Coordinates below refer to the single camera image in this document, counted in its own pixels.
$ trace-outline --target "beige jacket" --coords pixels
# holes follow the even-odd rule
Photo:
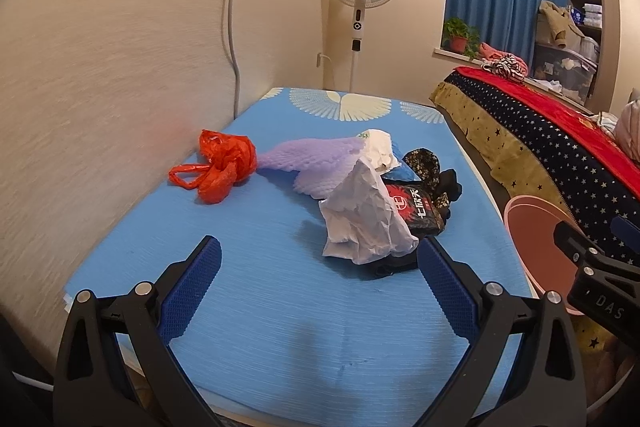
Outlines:
[[[566,8],[559,8],[551,1],[540,1],[539,12],[542,13],[546,20],[549,22],[551,28],[551,38],[553,43],[564,48],[566,46],[566,33],[573,32],[579,37],[583,37],[578,26],[575,25],[574,20],[571,18],[571,14]]]

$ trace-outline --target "power cord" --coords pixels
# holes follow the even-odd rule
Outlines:
[[[320,67],[320,58],[326,58],[329,61],[329,66],[330,66],[330,69],[331,69],[331,88],[335,89],[334,62],[331,60],[331,57],[329,55],[324,55],[323,53],[319,53],[318,54],[318,64],[317,64],[318,68]]]
[[[235,120],[238,117],[238,108],[240,105],[240,68],[238,67],[238,61],[236,60],[236,50],[234,48],[233,5],[234,5],[234,0],[229,0],[226,6],[227,8],[226,36],[229,40],[229,54],[231,55],[231,66],[234,68],[234,75],[236,77],[236,90],[234,91],[234,120]]]

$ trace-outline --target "blue gripper pad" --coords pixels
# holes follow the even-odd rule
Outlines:
[[[611,220],[611,233],[629,247],[634,253],[640,254],[640,229],[622,216]]]
[[[222,247],[212,237],[162,302],[158,334],[165,346],[185,332],[221,264]]]
[[[446,259],[428,239],[418,245],[418,268],[442,308],[453,332],[473,343],[479,333],[478,304]]]

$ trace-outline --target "flower pot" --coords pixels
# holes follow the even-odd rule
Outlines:
[[[465,52],[467,40],[468,39],[465,39],[464,37],[452,37],[449,41],[451,51],[463,54]]]

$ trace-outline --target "blue mattress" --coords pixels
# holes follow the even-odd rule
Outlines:
[[[368,128],[390,133],[403,153],[426,147],[442,169],[456,170],[463,194],[439,240],[482,280],[530,295],[500,217],[436,110],[276,88],[225,132],[247,135],[260,153],[284,140],[354,136]],[[126,293],[213,235],[222,244],[222,269],[186,333],[171,343],[210,404],[286,425],[411,426],[467,343],[453,334],[418,270],[371,280],[362,267],[323,258],[318,203],[296,194],[293,178],[256,172],[215,205],[162,183],[114,227],[66,291]],[[516,347],[509,343],[483,410],[500,394]]]

